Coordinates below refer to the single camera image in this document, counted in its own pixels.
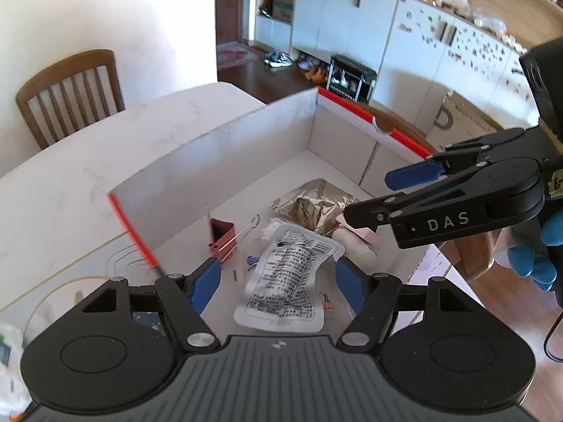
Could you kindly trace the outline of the blue gloved right hand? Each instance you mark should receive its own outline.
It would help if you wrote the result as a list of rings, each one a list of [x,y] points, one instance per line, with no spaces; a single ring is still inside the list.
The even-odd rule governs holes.
[[[510,228],[512,246],[507,250],[508,263],[520,277],[532,279],[548,292],[555,286],[557,268],[549,257],[549,248],[562,245],[562,211],[555,212],[540,224],[533,219]]]

